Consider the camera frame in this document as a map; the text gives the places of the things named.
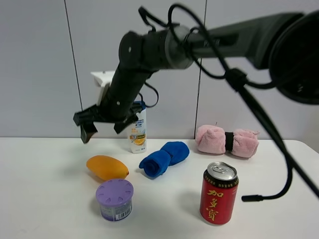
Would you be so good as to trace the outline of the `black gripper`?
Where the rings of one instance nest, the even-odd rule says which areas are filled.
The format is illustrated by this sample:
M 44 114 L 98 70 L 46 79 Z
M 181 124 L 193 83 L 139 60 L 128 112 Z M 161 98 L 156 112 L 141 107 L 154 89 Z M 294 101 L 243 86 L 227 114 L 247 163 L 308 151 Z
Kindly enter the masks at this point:
M 87 144 L 97 133 L 93 122 L 115 123 L 114 130 L 120 134 L 128 126 L 138 120 L 137 113 L 143 110 L 141 103 L 134 103 L 132 94 L 108 93 L 99 105 L 76 112 L 73 116 L 75 124 L 80 124 L 81 140 Z

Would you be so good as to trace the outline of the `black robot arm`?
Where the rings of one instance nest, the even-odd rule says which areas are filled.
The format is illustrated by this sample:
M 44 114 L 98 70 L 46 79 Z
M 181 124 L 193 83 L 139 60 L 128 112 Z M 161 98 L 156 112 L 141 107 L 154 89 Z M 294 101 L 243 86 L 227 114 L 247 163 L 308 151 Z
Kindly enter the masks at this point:
M 187 28 L 167 23 L 144 8 L 139 13 L 151 27 L 145 35 L 126 33 L 119 46 L 119 64 L 111 82 L 101 88 L 97 103 L 73 119 L 87 143 L 97 132 L 96 122 L 113 123 L 121 133 L 137 119 L 135 103 L 140 89 L 160 70 L 187 69 L 200 58 L 216 58 L 222 66 L 228 57 L 244 57 L 258 70 L 267 69 L 271 81 L 248 81 L 239 70 L 225 66 L 220 80 L 234 89 L 248 85 L 278 89 L 287 98 L 307 105 L 319 102 L 319 13 L 279 13 L 215 29 L 202 24 Z

